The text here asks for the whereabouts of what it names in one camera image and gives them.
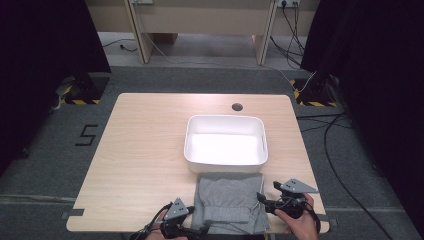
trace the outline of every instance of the wooden table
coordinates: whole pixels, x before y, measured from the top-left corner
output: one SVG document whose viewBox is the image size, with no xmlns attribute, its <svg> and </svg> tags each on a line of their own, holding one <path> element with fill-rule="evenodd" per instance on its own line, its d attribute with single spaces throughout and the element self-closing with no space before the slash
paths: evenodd
<svg viewBox="0 0 424 240">
<path fill-rule="evenodd" d="M 240 103 L 242 111 L 232 105 Z M 70 216 L 75 232 L 135 232 L 156 212 L 180 197 L 194 202 L 197 174 L 184 158 L 187 122 L 197 114 L 243 115 L 265 125 L 269 158 L 261 172 L 265 195 L 278 199 L 272 181 L 296 178 L 317 188 L 290 99 L 284 95 L 125 93 L 119 96 Z M 325 214 L 319 194 L 315 211 Z M 271 229 L 285 224 L 268 214 Z M 190 226 L 191 218 L 185 226 Z M 329 224 L 322 223 L 321 232 Z"/>
</svg>

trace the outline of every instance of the folded towel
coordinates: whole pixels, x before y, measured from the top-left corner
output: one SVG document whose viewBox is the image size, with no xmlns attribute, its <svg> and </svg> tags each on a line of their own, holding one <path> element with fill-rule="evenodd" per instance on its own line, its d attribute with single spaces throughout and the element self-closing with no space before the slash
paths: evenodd
<svg viewBox="0 0 424 240">
<path fill-rule="evenodd" d="M 199 175 L 192 228 L 209 225 L 211 234 L 257 234 L 269 228 L 268 216 L 256 198 L 263 192 L 260 173 Z"/>
</svg>

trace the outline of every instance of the white plastic container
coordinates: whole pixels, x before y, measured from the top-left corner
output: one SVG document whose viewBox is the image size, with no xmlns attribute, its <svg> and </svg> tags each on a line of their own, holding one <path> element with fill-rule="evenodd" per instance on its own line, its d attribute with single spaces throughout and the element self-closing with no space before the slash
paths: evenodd
<svg viewBox="0 0 424 240">
<path fill-rule="evenodd" d="M 193 172 L 259 172 L 268 160 L 263 122 L 256 117 L 196 115 L 187 125 L 184 156 Z"/>
</svg>

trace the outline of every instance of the black cable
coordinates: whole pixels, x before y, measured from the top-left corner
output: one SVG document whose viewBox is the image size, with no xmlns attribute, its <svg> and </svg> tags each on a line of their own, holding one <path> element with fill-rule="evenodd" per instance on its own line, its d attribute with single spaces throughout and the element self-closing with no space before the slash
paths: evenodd
<svg viewBox="0 0 424 240">
<path fill-rule="evenodd" d="M 290 20 L 287 17 L 286 12 L 285 12 L 284 9 L 285 8 L 283 8 L 283 15 L 284 15 L 284 18 L 286 19 L 287 23 L 289 24 L 289 27 L 290 27 L 290 31 L 292 33 L 292 36 L 293 36 L 294 40 L 296 41 L 296 43 L 299 44 L 299 46 L 302 46 L 303 47 L 302 43 L 299 41 L 299 38 L 297 36 L 297 32 L 295 32 L 295 30 L 293 29 L 293 27 L 292 27 L 292 25 L 290 23 Z M 297 20 L 296 20 L 296 18 L 298 18 L 298 16 L 297 16 L 297 10 L 296 9 L 297 8 L 295 8 L 295 24 L 296 24 L 295 27 L 296 27 L 296 31 L 297 31 Z"/>
<path fill-rule="evenodd" d="M 156 219 L 159 217 L 159 215 L 162 213 L 162 211 L 164 211 L 165 209 L 169 209 L 172 206 L 172 204 L 173 203 L 170 202 L 169 204 L 163 206 L 159 210 L 159 212 L 157 212 L 156 215 L 153 217 L 152 221 L 149 224 L 147 224 L 146 226 L 144 226 L 143 229 L 140 229 L 137 232 L 133 233 L 131 235 L 130 239 L 132 239 L 132 240 L 143 240 L 143 239 L 145 239 L 150 234 L 150 232 L 152 231 L 152 226 L 155 223 Z"/>
<path fill-rule="evenodd" d="M 294 7 L 294 14 L 295 14 L 295 17 L 294 17 L 294 32 L 295 32 L 295 35 L 296 35 L 299 51 L 303 55 L 303 50 L 305 50 L 305 48 L 303 47 L 302 43 L 300 42 L 299 35 L 297 34 L 297 23 L 299 22 L 300 8 L 299 8 L 299 4 L 297 2 L 294 2 L 293 4 L 295 6 Z"/>
<path fill-rule="evenodd" d="M 326 124 L 321 125 L 321 126 L 318 126 L 318 127 L 311 127 L 311 128 L 307 128 L 307 129 L 301 130 L 300 132 L 302 132 L 302 133 L 303 133 L 303 132 L 310 131 L 310 130 L 314 130 L 314 129 L 320 129 L 320 128 L 323 128 L 323 127 L 325 127 L 325 126 L 328 126 L 328 124 L 330 124 L 330 122 L 322 121 L 322 120 L 317 120 L 317 119 L 302 118 L 302 119 L 299 119 L 299 120 L 309 120 L 309 121 L 315 121 L 315 122 L 326 123 Z M 354 127 L 351 127 L 351 126 L 344 126 L 344 125 L 336 124 L 336 123 L 334 123 L 334 125 L 336 125 L 336 126 L 338 126 L 338 127 L 349 128 L 349 129 L 353 129 L 353 128 L 354 128 Z"/>
<path fill-rule="evenodd" d="M 128 48 L 126 48 L 124 45 L 119 45 L 119 47 L 121 48 L 121 49 L 125 49 L 125 50 L 127 50 L 127 51 L 129 51 L 129 52 L 135 52 L 135 51 L 137 51 L 137 48 L 136 49 L 128 49 Z"/>
<path fill-rule="evenodd" d="M 302 46 L 302 43 L 299 41 L 299 38 L 298 38 L 298 36 L 297 36 L 297 21 L 298 21 L 298 12 L 297 12 L 297 8 L 295 7 L 295 28 L 293 29 L 293 27 L 292 27 L 292 25 L 291 25 L 291 23 L 290 23 L 290 21 L 289 21 L 289 19 L 288 19 L 288 17 L 287 17 L 287 15 L 286 15 L 286 12 L 285 12 L 285 6 L 283 6 L 283 15 L 284 15 L 284 18 L 286 19 L 286 21 L 287 21 L 287 24 L 289 25 L 289 27 L 290 27 L 290 31 L 292 32 L 292 38 L 291 38 L 291 40 L 290 40 L 290 43 L 289 43 L 289 47 L 288 47 L 288 49 L 287 49 L 287 51 L 288 52 L 290 52 L 290 47 L 291 47 L 291 45 L 292 45 L 292 43 L 293 43 L 293 40 L 297 43 L 297 45 L 298 45 L 298 47 L 299 47 L 299 50 L 300 50 L 300 52 L 301 52 L 301 56 L 303 56 L 303 52 L 302 52 L 302 49 L 301 48 L 303 48 L 303 46 Z M 290 62 L 289 62 L 289 58 L 287 58 L 287 64 L 291 67 L 291 68 L 293 68 L 293 69 L 299 69 L 299 68 L 296 68 L 296 67 L 293 67 L 291 64 L 290 64 Z"/>
<path fill-rule="evenodd" d="M 335 113 L 335 114 L 320 114 L 320 115 L 309 115 L 309 116 L 298 116 L 296 119 L 303 119 L 303 118 L 316 118 L 316 117 L 336 117 L 343 113 Z"/>
<path fill-rule="evenodd" d="M 290 51 L 287 51 L 287 50 L 285 50 L 284 48 L 282 48 L 282 47 L 280 47 L 275 41 L 274 41 L 274 38 L 271 36 L 270 37 L 270 39 L 271 39 L 271 41 L 274 43 L 274 45 L 275 45 L 275 47 L 278 49 L 278 51 L 280 51 L 280 53 L 281 54 L 283 54 L 287 59 L 290 59 L 290 61 L 292 61 L 292 62 L 294 62 L 295 64 L 297 64 L 298 66 L 300 66 L 300 63 L 296 60 L 296 59 L 294 59 L 292 56 L 290 56 L 290 53 L 291 54 L 295 54 L 295 55 L 298 55 L 298 56 L 302 56 L 302 55 L 299 55 L 299 54 L 297 54 L 297 53 L 293 53 L 293 52 L 290 52 Z"/>
<path fill-rule="evenodd" d="M 290 52 L 290 51 L 287 51 L 286 49 L 282 48 L 280 45 L 278 45 L 278 44 L 274 41 L 274 38 L 273 38 L 272 36 L 270 36 L 269 38 L 271 39 L 271 41 L 274 43 L 275 47 L 276 47 L 278 50 L 281 50 L 281 51 L 283 51 L 283 52 L 284 52 L 283 54 L 290 53 L 290 54 L 297 55 L 297 56 L 300 56 L 300 57 L 302 57 L 302 56 L 303 56 L 303 55 L 302 55 L 302 54 L 300 54 L 300 53 Z"/>
<path fill-rule="evenodd" d="M 117 42 L 120 42 L 120 41 L 135 41 L 135 40 L 134 39 L 131 39 L 131 38 L 118 39 L 118 40 L 113 41 L 113 42 L 110 42 L 110 43 L 108 43 L 106 45 L 102 45 L 102 47 L 107 47 L 107 46 L 110 46 L 110 45 L 112 45 L 114 43 L 117 43 Z"/>
<path fill-rule="evenodd" d="M 312 219 L 314 219 L 315 224 L 316 224 L 316 228 L 317 228 L 317 233 L 319 234 L 321 232 L 321 220 L 319 219 L 318 215 L 315 213 L 314 208 L 311 206 L 311 204 L 309 204 L 308 202 L 305 202 L 311 209 L 307 208 L 306 206 L 304 207 L 304 209 L 311 214 Z"/>
<path fill-rule="evenodd" d="M 346 185 L 343 183 L 341 178 L 339 177 L 339 174 L 337 173 L 336 169 L 334 168 L 333 162 L 330 158 L 330 154 L 328 153 L 327 148 L 327 134 L 328 130 L 331 128 L 331 126 L 334 125 L 334 123 L 337 121 L 337 119 L 341 116 L 343 116 L 345 113 L 341 113 L 339 116 L 335 117 L 330 124 L 328 125 L 327 129 L 325 129 L 324 132 L 324 149 L 325 149 L 325 156 L 327 157 L 328 163 L 330 164 L 331 170 L 333 171 L 334 175 L 336 176 L 337 180 L 339 181 L 340 185 L 343 187 L 343 189 L 349 194 L 349 196 L 364 210 L 364 212 L 377 224 L 377 226 L 384 232 L 384 234 L 389 239 L 393 239 L 390 234 L 386 231 L 386 229 L 381 225 L 381 223 L 365 208 L 365 206 L 359 202 L 358 199 L 353 196 L 353 194 L 349 191 L 349 189 L 346 187 Z"/>
</svg>

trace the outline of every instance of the power outlet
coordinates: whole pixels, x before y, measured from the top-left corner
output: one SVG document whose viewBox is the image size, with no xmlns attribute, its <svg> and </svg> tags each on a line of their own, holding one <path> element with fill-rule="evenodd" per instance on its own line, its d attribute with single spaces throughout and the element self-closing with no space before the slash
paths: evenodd
<svg viewBox="0 0 424 240">
<path fill-rule="evenodd" d="M 299 7 L 300 0 L 277 0 L 277 7 L 283 7 L 283 1 L 286 2 L 286 8 Z"/>
</svg>

